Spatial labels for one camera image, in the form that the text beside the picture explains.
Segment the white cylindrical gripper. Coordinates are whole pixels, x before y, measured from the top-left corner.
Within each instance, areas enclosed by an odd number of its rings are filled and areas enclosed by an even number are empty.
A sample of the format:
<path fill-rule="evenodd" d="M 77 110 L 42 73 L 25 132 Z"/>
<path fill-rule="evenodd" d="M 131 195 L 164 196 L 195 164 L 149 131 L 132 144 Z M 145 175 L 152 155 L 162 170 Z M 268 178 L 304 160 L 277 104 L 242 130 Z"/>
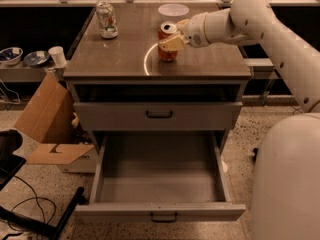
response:
<path fill-rule="evenodd" d="M 230 10 L 204 12 L 176 23 L 183 35 L 172 35 L 158 41 L 161 50 L 166 52 L 180 51 L 185 48 L 186 41 L 194 48 L 206 47 L 213 43 L 228 43 L 234 31 L 230 18 Z"/>

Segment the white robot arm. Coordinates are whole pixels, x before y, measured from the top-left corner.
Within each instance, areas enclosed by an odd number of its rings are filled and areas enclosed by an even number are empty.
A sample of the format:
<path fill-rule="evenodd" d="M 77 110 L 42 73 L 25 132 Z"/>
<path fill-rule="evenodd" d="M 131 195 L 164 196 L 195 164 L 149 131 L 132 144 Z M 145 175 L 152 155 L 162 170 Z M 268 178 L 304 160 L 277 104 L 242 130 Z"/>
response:
<path fill-rule="evenodd" d="M 213 43 L 259 44 L 302 112 L 274 125 L 258 147 L 251 240 L 320 240 L 320 53 L 275 16 L 267 0 L 178 23 L 163 51 Z"/>

